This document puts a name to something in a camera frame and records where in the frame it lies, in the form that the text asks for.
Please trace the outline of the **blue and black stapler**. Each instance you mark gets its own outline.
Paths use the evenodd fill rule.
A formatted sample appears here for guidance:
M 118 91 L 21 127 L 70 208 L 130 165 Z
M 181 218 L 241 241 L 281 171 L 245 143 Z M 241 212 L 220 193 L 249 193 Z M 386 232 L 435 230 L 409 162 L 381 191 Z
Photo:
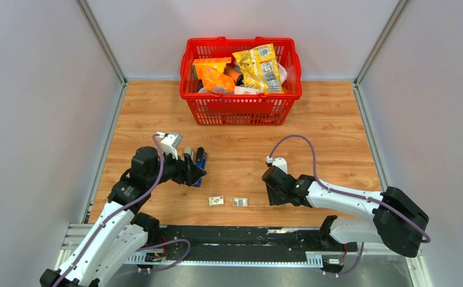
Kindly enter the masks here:
M 205 167 L 206 167 L 206 161 L 207 161 L 207 153 L 203 147 L 198 147 L 196 156 L 195 156 L 195 165 L 202 169 L 204 172 Z M 200 187 L 203 181 L 203 177 L 200 177 L 199 180 L 196 181 L 196 183 L 193 184 L 193 187 Z

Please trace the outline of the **white staple box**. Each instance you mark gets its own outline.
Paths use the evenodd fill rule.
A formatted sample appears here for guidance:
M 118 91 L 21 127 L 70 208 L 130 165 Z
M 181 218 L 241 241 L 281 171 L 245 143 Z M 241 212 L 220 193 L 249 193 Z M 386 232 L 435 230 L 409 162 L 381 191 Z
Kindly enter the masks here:
M 224 196 L 216 196 L 216 197 L 209 197 L 208 198 L 208 205 L 209 206 L 220 206 L 220 205 L 224 205 L 224 204 L 225 204 Z

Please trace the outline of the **white staple box tray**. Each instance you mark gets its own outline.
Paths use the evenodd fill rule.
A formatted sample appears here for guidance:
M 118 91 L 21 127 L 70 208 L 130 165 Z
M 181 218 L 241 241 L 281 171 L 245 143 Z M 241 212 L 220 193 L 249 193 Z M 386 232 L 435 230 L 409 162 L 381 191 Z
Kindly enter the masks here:
M 234 197 L 232 205 L 236 207 L 247 207 L 249 205 L 249 200 L 244 197 Z

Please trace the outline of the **grey and white stapler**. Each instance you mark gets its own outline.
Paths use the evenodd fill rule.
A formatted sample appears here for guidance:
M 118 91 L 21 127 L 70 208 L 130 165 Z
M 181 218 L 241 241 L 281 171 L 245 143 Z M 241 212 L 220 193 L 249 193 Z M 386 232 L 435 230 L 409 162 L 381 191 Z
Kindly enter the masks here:
M 184 149 L 184 156 L 185 157 L 188 157 L 190 159 L 193 159 L 193 156 L 194 156 L 194 152 L 193 152 L 193 149 L 189 146 L 187 146 L 185 149 Z

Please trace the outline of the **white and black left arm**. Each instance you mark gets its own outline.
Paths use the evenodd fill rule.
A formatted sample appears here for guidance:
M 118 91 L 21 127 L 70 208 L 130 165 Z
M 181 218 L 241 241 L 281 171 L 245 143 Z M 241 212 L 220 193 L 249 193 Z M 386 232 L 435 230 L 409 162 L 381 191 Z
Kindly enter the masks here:
M 99 219 L 69 258 L 41 275 L 41 286 L 106 286 L 126 260 L 142 247 L 160 248 L 160 222 L 140 211 L 158 184 L 193 186 L 206 171 L 193 161 L 155 147 L 139 148 L 131 167 L 112 187 Z

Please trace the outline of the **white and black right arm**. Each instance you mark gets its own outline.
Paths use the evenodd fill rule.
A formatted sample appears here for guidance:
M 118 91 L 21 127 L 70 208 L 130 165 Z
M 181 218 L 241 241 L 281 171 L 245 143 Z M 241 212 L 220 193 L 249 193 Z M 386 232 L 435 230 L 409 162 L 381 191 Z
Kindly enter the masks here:
M 353 242 L 381 243 L 404 257 L 417 256 L 428 243 L 428 215 L 401 189 L 363 191 L 333 185 L 309 175 L 294 178 L 277 166 L 263 174 L 269 204 L 337 210 L 353 218 L 328 216 L 321 225 L 320 245 L 334 250 Z

